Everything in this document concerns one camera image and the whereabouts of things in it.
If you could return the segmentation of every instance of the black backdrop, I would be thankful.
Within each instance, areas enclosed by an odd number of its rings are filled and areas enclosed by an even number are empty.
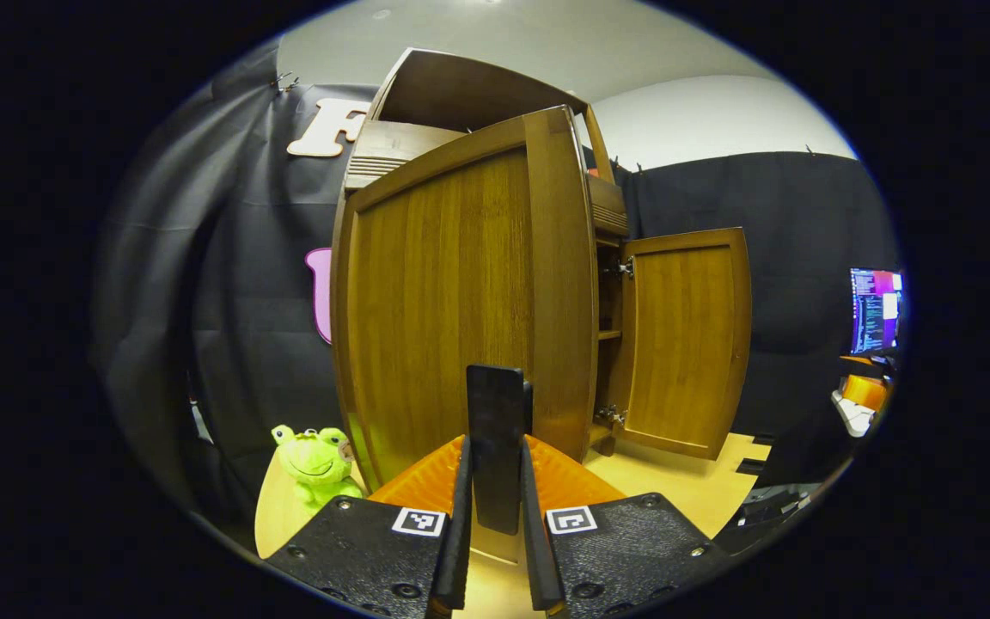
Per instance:
[[[278,91],[279,40],[201,87],[130,167],[95,267],[93,357],[118,421],[182,505],[253,523],[270,428],[341,426],[329,345],[315,330],[305,254],[330,247],[337,157],[288,156],[321,98]],[[198,438],[192,389],[212,438]]]
[[[852,440],[830,402],[849,352],[850,267],[900,270],[888,207],[865,166],[748,153],[625,177],[632,235],[743,227],[751,349],[731,430],[775,439],[759,486],[820,481]]]

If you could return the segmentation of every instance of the wooden door panel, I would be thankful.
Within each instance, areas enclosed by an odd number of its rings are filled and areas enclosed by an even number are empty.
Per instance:
[[[348,353],[378,483],[468,431],[467,365],[529,375],[528,207],[525,151],[515,149],[354,220]]]
[[[333,348],[370,490],[467,431],[472,364],[522,368],[534,385],[534,435],[582,459],[597,274],[570,111],[457,138],[344,200]]]
[[[739,229],[629,242],[617,436],[716,458],[750,348],[750,275]]]

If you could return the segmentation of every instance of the ceiling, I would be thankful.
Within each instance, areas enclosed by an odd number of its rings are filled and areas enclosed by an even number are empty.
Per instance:
[[[636,0],[355,0],[282,39],[300,83],[380,85],[405,48],[510,68],[587,102],[704,75],[780,81],[745,52]]]

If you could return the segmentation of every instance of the wooden cabinet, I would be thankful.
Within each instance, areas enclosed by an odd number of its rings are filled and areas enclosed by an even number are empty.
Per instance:
[[[472,364],[522,368],[534,435],[578,461],[610,433],[598,408],[618,438],[716,457],[747,364],[743,234],[623,242],[602,153],[590,107],[562,90],[439,52],[394,67],[347,166],[331,264],[340,402],[370,491],[467,431]]]

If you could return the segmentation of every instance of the green plush toy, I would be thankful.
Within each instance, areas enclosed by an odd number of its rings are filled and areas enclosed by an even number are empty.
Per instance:
[[[339,494],[363,498],[350,477],[354,456],[350,440],[337,427],[294,434],[289,426],[272,430],[286,473],[296,479],[296,493],[311,516]]]

